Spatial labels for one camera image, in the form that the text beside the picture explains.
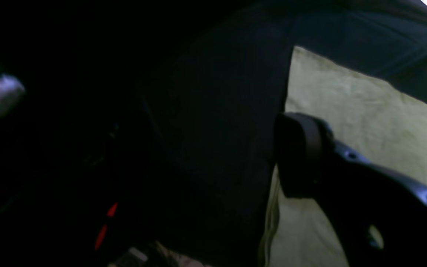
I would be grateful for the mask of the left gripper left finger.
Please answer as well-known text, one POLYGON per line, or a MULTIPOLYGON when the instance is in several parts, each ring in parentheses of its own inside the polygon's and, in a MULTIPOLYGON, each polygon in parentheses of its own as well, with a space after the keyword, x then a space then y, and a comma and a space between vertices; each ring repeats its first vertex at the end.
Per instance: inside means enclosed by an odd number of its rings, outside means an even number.
POLYGON ((24 98, 25 86, 15 76, 0 75, 0 119, 6 117, 24 98))

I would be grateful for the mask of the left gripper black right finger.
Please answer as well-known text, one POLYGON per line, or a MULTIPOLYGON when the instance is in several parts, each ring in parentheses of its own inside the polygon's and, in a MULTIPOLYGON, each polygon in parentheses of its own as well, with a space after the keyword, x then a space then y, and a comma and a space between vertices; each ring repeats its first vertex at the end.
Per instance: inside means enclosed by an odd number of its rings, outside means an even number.
POLYGON ((334 138, 324 120, 280 113, 274 154, 288 199, 314 199, 351 267, 427 267, 427 186, 334 138))

